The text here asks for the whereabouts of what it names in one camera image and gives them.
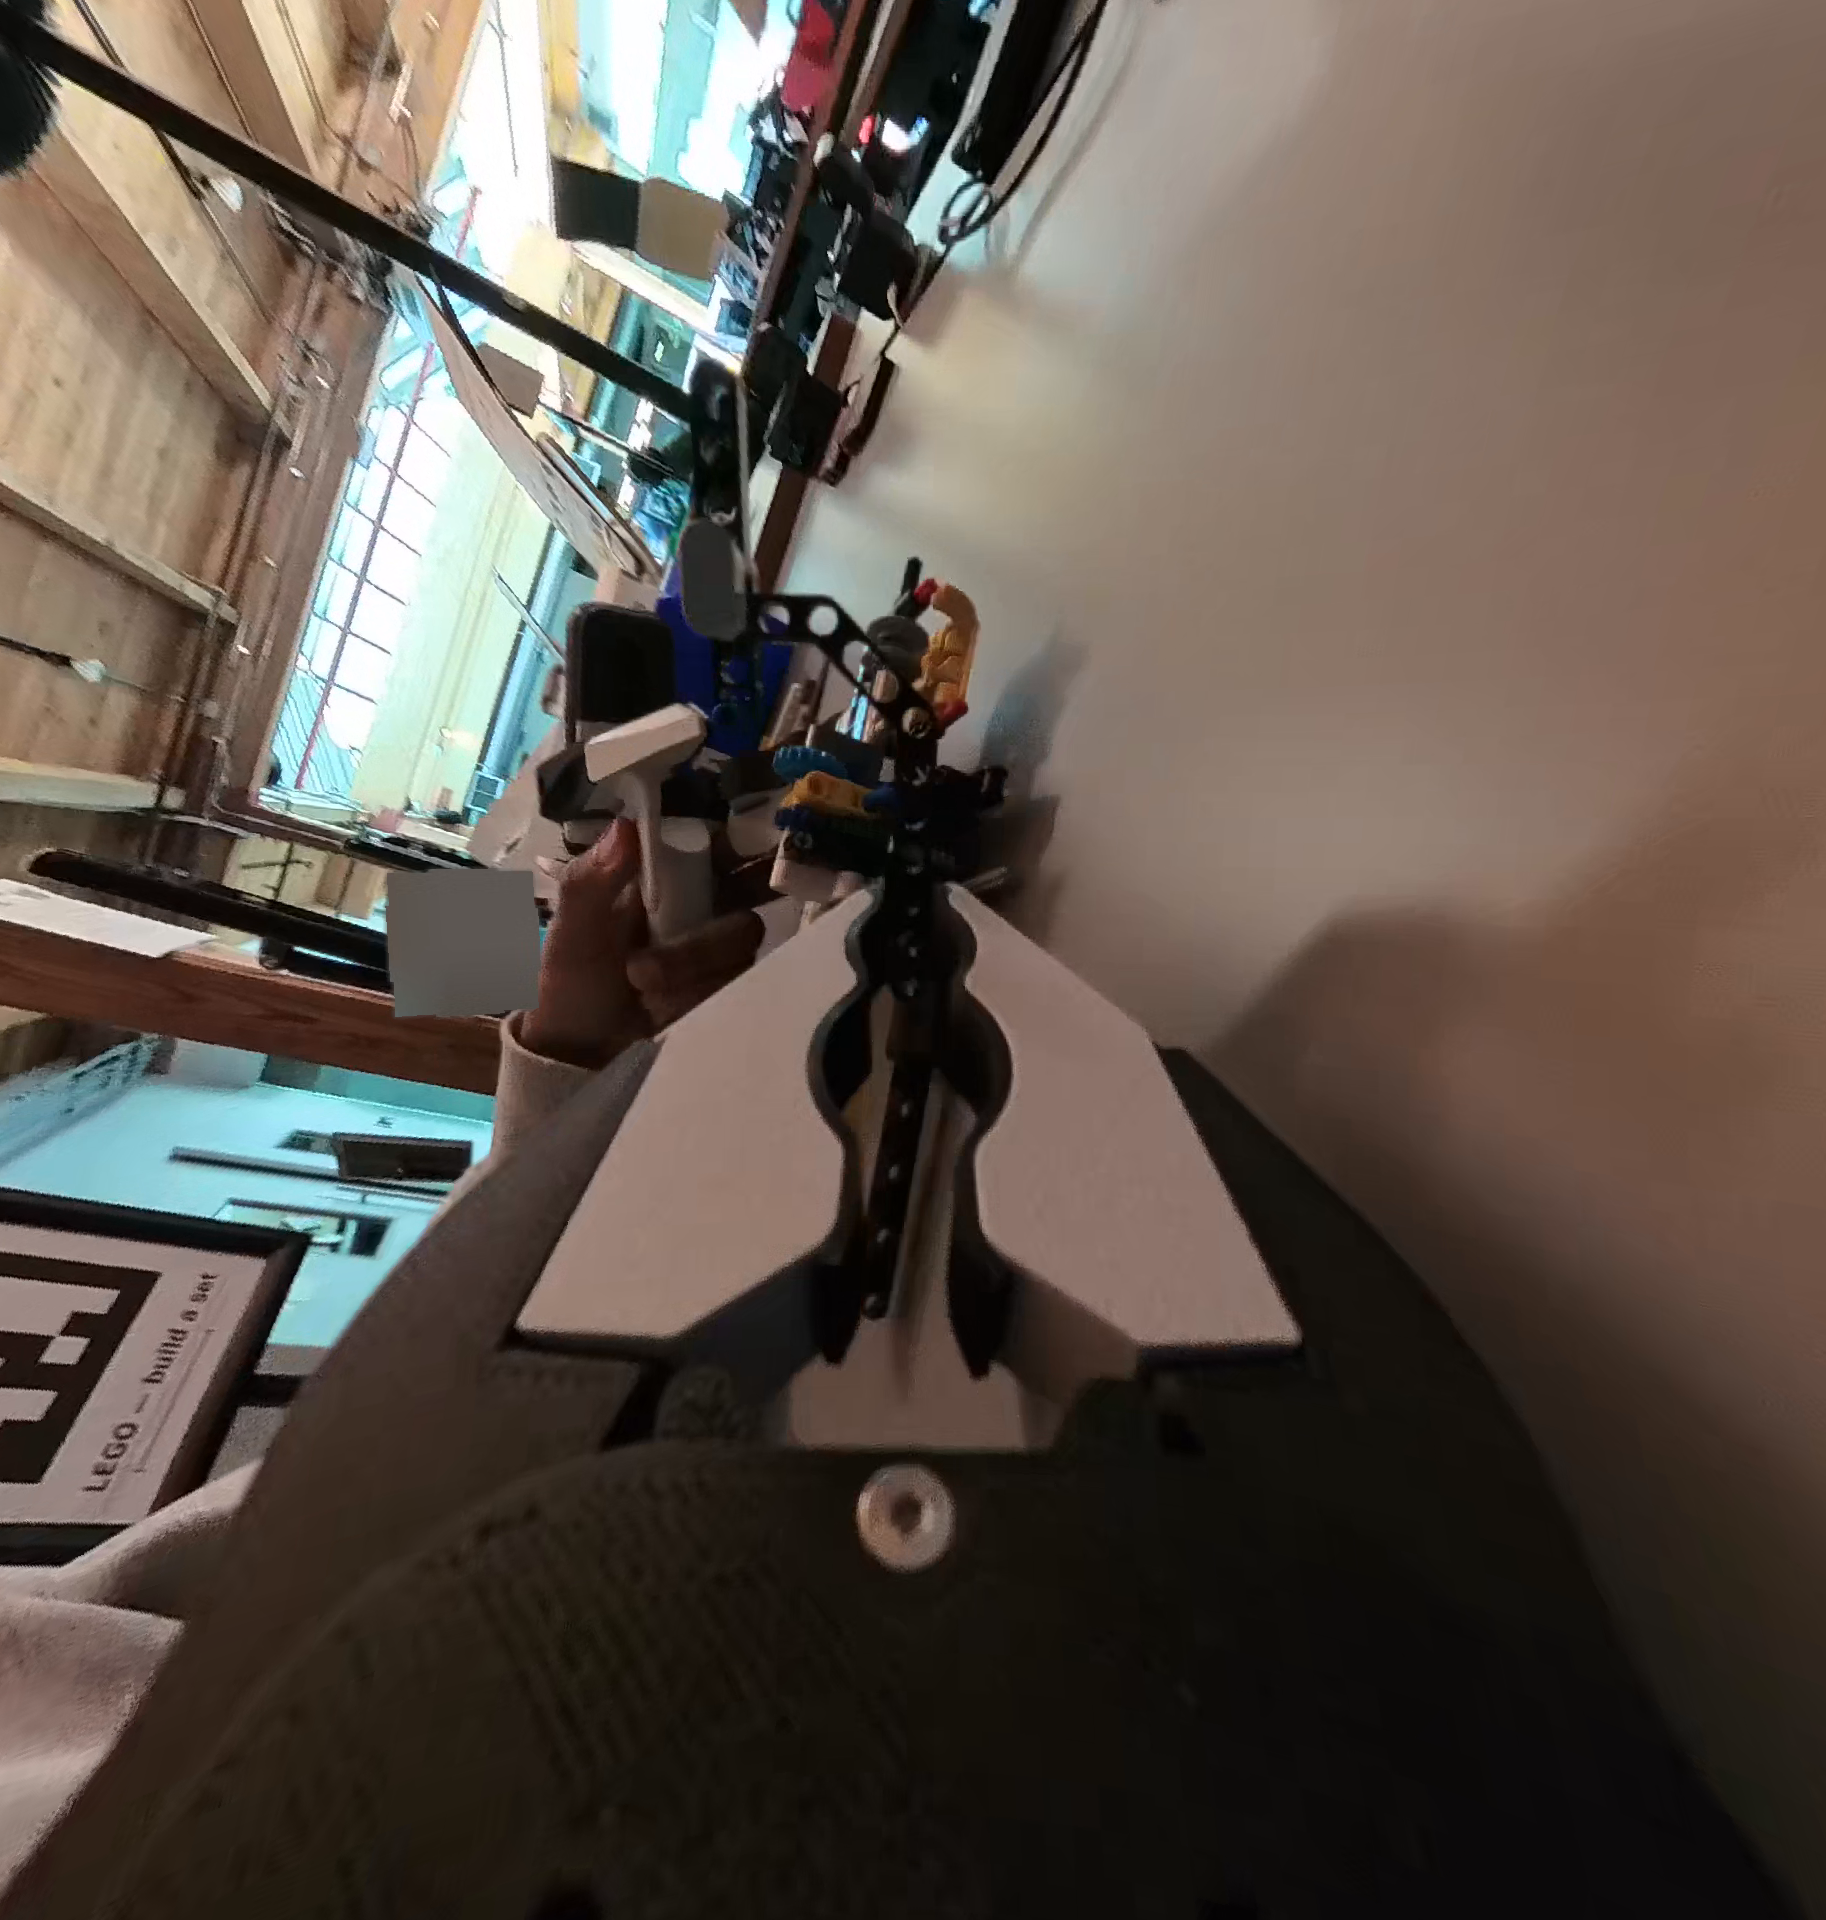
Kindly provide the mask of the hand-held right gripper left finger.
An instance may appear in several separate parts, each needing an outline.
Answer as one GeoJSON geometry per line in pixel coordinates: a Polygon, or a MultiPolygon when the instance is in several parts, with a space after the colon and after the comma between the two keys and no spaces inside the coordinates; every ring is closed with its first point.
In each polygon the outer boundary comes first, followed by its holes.
{"type": "Polygon", "coordinates": [[[638,1090],[517,1312],[554,1353],[715,1365],[796,1447],[879,1447],[884,1327],[837,1362],[809,1282],[856,1237],[889,1089],[889,1012],[830,909],[656,1043],[638,1090]]]}

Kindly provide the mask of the blue plastic bin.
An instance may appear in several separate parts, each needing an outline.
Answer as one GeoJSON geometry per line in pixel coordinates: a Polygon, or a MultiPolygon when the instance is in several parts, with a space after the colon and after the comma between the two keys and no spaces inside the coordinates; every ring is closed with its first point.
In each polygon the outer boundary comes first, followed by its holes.
{"type": "Polygon", "coordinates": [[[709,750],[735,756],[759,750],[779,703],[790,642],[762,638],[735,647],[699,635],[685,619],[682,570],[666,570],[656,612],[670,635],[675,698],[708,722],[709,750]]]}

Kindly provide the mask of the black boom pole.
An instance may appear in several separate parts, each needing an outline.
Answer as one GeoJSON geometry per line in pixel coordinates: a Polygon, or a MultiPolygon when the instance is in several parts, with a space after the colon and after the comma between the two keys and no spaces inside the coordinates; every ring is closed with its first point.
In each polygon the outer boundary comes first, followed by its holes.
{"type": "Polygon", "coordinates": [[[689,398],[670,380],[594,340],[576,325],[518,298],[485,273],[442,252],[382,215],[360,208],[349,197],[267,155],[250,140],[231,136],[204,120],[188,108],[142,84],[128,71],[83,51],[55,30],[39,23],[32,12],[14,5],[0,5],[0,37],[10,40],[18,55],[44,79],[72,84],[95,94],[100,103],[126,113],[147,131],[217,161],[224,172],[250,182],[290,211],[304,212],[315,223],[329,228],[399,268],[411,271],[442,291],[466,300],[527,339],[556,350],[574,364],[646,400],[668,418],[683,424],[693,422],[689,398]]]}

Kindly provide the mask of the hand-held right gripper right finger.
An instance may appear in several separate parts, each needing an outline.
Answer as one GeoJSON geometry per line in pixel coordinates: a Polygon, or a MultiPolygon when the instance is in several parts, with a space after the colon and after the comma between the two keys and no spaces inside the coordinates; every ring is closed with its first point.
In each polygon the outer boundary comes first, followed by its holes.
{"type": "Polygon", "coordinates": [[[1085,1388],[1295,1362],[1304,1338],[1137,1020],[960,887],[912,1441],[1043,1447],[1085,1388]]]}

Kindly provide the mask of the framed tag sign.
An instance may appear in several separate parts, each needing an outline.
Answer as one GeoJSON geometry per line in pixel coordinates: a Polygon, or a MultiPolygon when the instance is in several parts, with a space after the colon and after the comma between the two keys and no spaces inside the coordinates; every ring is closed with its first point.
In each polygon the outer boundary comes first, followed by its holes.
{"type": "Polygon", "coordinates": [[[301,1233],[0,1188],[0,1569],[57,1567],[214,1471],[282,1408],[301,1233]]]}

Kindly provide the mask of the person's left hand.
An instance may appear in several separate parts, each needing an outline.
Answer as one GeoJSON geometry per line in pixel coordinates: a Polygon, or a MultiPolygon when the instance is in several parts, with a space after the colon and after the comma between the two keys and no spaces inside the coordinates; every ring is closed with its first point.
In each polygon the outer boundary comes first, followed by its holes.
{"type": "Polygon", "coordinates": [[[736,911],[656,940],[640,896],[638,827],[616,820],[556,871],[538,1000],[509,1029],[529,1055],[600,1070],[747,972],[762,939],[762,922],[736,911]]]}

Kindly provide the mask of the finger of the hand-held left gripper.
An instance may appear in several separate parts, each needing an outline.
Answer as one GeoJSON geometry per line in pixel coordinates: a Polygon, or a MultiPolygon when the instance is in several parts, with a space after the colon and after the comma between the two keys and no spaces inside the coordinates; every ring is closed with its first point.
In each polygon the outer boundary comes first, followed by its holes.
{"type": "Polygon", "coordinates": [[[781,843],[775,851],[771,890],[778,901],[790,904],[795,930],[814,923],[867,886],[866,875],[830,866],[803,843],[781,843]]]}

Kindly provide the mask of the multicoloured lego model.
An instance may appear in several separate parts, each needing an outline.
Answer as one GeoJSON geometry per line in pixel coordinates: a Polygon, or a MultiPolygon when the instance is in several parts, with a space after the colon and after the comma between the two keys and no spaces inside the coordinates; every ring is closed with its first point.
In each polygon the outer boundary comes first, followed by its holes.
{"type": "Polygon", "coordinates": [[[785,637],[809,645],[862,705],[852,763],[808,736],[774,750],[779,783],[771,827],[803,843],[830,866],[870,886],[860,904],[855,990],[808,1050],[808,1086],[831,1121],[876,1070],[871,1017],[884,1014],[884,1093],[871,1147],[856,1147],[856,1226],[840,1227],[809,1266],[809,1328],[821,1356],[840,1359],[862,1320],[891,1306],[905,1246],[927,1093],[948,1035],[954,955],[941,935],[942,886],[958,876],[960,851],[1005,792],[1005,772],[941,766],[950,728],[965,716],[978,622],[965,593],[907,579],[893,619],[863,632],[819,595],[770,595],[750,588],[740,542],[701,518],[679,549],[682,601],[689,626],[709,638],[785,637]]]}

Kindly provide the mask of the cardboard box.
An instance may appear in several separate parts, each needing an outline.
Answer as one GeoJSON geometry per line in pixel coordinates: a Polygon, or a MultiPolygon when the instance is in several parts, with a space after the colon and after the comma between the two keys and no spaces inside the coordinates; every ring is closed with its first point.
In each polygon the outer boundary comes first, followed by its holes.
{"type": "Polygon", "coordinates": [[[729,225],[724,195],[683,180],[629,177],[548,156],[552,231],[571,244],[629,252],[673,278],[709,280],[729,225]]]}

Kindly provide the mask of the person's left forearm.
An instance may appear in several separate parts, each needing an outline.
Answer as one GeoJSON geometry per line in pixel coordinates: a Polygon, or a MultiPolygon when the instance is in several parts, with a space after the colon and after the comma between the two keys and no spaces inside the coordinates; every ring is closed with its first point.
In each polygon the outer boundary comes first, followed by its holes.
{"type": "Polygon", "coordinates": [[[246,1703],[442,1524],[595,1437],[628,1386],[509,1335],[642,1089],[501,1032],[493,1149],[301,1384],[269,1451],[60,1567],[0,1567],[0,1906],[74,1819],[120,1852],[246,1703]]]}

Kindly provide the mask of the white paper sheet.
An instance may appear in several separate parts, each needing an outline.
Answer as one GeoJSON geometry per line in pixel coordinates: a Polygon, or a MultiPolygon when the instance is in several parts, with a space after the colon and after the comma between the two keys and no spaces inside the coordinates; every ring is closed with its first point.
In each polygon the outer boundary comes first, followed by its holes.
{"type": "Polygon", "coordinates": [[[210,930],[177,927],[89,901],[62,897],[8,876],[0,876],[0,923],[142,958],[212,946],[210,930]]]}

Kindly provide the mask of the brown wooden ledge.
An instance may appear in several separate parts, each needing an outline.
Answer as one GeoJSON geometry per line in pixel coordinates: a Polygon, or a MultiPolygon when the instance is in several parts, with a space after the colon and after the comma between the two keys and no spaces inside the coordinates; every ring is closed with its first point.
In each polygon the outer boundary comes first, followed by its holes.
{"type": "Polygon", "coordinates": [[[493,1096],[499,1024],[399,1017],[370,990],[269,972],[222,948],[142,955],[0,922],[0,1006],[493,1096]]]}

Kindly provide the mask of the row of black equipment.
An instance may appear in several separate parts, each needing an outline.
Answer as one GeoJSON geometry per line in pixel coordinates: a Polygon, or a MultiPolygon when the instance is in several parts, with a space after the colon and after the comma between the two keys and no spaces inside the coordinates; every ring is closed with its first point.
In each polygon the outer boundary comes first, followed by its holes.
{"type": "Polygon", "coordinates": [[[1043,156],[1107,5],[805,5],[828,61],[796,105],[796,65],[733,204],[731,244],[759,271],[742,445],[836,483],[866,443],[889,354],[926,291],[1005,212],[1043,156]]]}

